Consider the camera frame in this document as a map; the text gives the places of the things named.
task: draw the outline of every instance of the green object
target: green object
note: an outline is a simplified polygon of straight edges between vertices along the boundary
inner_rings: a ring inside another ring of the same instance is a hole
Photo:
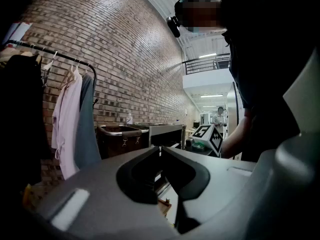
[[[205,145],[200,142],[192,144],[192,149],[194,151],[205,151],[205,148]]]

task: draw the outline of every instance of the bottle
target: bottle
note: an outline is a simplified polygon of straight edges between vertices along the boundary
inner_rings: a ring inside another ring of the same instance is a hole
[[[128,117],[126,118],[126,123],[129,125],[132,125],[133,119],[132,119],[131,113],[128,114]]]

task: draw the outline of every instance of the clothes rack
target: clothes rack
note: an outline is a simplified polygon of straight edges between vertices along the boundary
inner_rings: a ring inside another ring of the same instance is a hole
[[[45,48],[45,47],[41,47],[41,46],[38,46],[38,45],[35,45],[35,44],[26,43],[26,42],[24,42],[24,41],[8,40],[7,42],[5,42],[5,44],[4,44],[3,47],[5,47],[5,46],[8,45],[8,44],[14,44],[14,45],[18,45],[18,46],[29,47],[29,48],[32,48],[32,49],[36,49],[36,50],[39,50],[39,51],[43,51],[43,52],[45,52],[45,53],[53,54],[53,55],[56,55],[56,56],[65,58],[65,59],[67,59],[67,60],[71,60],[71,61],[74,61],[74,62],[76,62],[76,63],[80,63],[80,64],[82,64],[82,65],[88,66],[89,68],[92,69],[93,74],[94,74],[94,79],[93,79],[93,93],[95,93],[95,86],[96,86],[96,82],[97,82],[97,73],[96,73],[95,68],[94,68],[90,63],[86,63],[86,62],[81,61],[80,59],[77,59],[77,58],[73,58],[73,57],[64,55],[64,54],[62,54],[62,53],[60,53],[60,52],[57,52],[56,50],[50,50],[50,49],[47,49],[47,48]]]

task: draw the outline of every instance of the black metal railing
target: black metal railing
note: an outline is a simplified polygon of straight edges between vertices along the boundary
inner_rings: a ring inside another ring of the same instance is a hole
[[[217,54],[213,57],[194,58],[182,62],[185,67],[185,74],[227,69],[230,65],[230,53]]]

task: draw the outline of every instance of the pink shirt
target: pink shirt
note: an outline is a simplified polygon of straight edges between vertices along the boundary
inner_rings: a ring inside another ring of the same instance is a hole
[[[80,93],[82,77],[78,67],[74,71],[75,81],[64,86],[57,99],[53,114],[52,148],[59,159],[64,179],[74,175],[79,169],[75,163],[75,143],[80,114]]]

